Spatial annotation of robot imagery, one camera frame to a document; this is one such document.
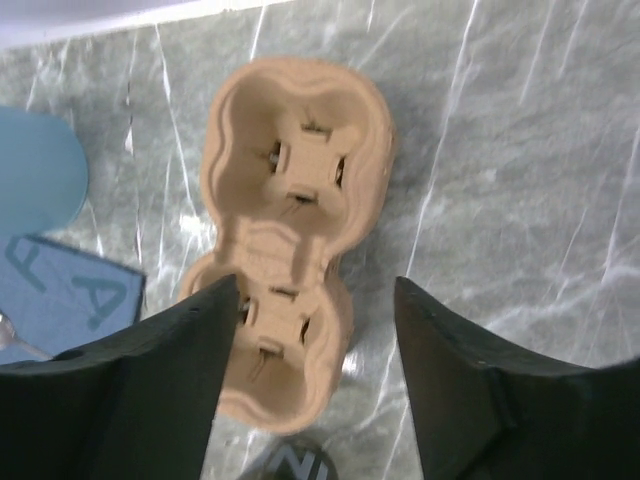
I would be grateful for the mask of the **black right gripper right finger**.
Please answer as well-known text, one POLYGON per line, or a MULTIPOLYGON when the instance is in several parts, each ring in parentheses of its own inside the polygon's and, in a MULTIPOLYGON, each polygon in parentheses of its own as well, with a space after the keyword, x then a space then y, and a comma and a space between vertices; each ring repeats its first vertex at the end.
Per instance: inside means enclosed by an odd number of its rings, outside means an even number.
POLYGON ((427 479, 635 479, 639 363, 541 355, 449 310, 408 278, 394 320, 427 479))

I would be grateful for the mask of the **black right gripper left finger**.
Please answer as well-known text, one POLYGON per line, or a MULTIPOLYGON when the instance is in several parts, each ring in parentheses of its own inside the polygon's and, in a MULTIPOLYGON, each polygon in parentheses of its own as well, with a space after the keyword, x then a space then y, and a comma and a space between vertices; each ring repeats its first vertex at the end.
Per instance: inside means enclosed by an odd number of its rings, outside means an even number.
POLYGON ((237 320, 230 275, 49 361, 4 365, 2 477, 199 478, 237 320))

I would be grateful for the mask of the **dark translucent coffee cup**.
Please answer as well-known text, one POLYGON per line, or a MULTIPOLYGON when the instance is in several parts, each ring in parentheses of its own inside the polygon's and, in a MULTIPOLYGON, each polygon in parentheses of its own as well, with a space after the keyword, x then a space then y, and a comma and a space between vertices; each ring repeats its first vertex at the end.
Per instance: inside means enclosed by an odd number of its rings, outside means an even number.
POLYGON ((287 437, 260 453, 239 479, 338 480, 339 474, 318 443, 305 437, 287 437))

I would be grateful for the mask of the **brown cardboard cup carrier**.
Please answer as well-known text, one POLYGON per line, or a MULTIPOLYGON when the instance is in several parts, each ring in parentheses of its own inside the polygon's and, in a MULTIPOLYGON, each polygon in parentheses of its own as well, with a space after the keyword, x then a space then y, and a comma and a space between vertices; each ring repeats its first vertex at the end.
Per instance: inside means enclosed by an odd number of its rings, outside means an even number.
POLYGON ((394 156, 387 103, 351 68, 265 57, 220 88, 200 171, 217 237, 185 274, 180 297, 236 278, 222 413, 289 435, 324 411, 353 332, 340 260, 376 224, 394 156))

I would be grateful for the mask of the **blue lettered placemat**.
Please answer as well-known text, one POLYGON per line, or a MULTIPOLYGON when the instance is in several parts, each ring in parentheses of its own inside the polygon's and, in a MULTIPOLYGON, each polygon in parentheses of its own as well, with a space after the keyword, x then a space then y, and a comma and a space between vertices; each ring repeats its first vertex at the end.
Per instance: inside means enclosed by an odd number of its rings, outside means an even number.
POLYGON ((1 312, 49 355, 125 329, 140 317, 146 277, 36 236, 1 237, 1 312))

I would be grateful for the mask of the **silver spoon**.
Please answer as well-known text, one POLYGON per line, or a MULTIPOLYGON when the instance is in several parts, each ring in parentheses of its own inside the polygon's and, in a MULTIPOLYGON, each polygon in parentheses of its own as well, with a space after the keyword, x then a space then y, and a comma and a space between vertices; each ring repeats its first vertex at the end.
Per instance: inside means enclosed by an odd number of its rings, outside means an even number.
POLYGON ((49 353, 37 348, 36 346, 26 342, 23 340, 18 334, 17 331, 9 319, 9 317, 1 313, 0 314, 0 348, 2 350, 6 350, 10 346, 17 346, 32 356, 43 360, 49 361, 53 358, 49 353))

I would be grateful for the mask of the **blue straw holder cup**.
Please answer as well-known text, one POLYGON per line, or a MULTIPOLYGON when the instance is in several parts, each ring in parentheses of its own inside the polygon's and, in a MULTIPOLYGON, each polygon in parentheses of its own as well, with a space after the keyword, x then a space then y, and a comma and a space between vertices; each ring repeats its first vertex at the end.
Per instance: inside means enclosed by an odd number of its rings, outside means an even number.
POLYGON ((1 234, 31 235, 68 226, 83 208, 89 167, 62 118, 1 107, 1 234))

